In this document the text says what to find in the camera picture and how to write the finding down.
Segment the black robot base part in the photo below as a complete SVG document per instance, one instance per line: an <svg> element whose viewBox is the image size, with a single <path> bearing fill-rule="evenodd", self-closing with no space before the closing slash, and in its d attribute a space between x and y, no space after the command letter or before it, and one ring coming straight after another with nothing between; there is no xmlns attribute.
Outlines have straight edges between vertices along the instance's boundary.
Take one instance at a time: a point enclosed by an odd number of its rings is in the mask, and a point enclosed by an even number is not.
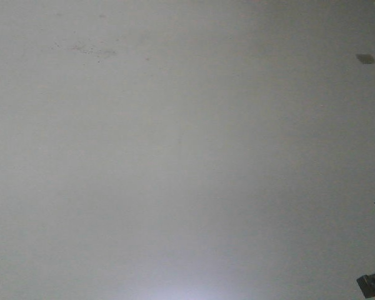
<svg viewBox="0 0 375 300"><path fill-rule="evenodd" d="M375 274L363 275L356 282L366 299L375 297Z"/></svg>

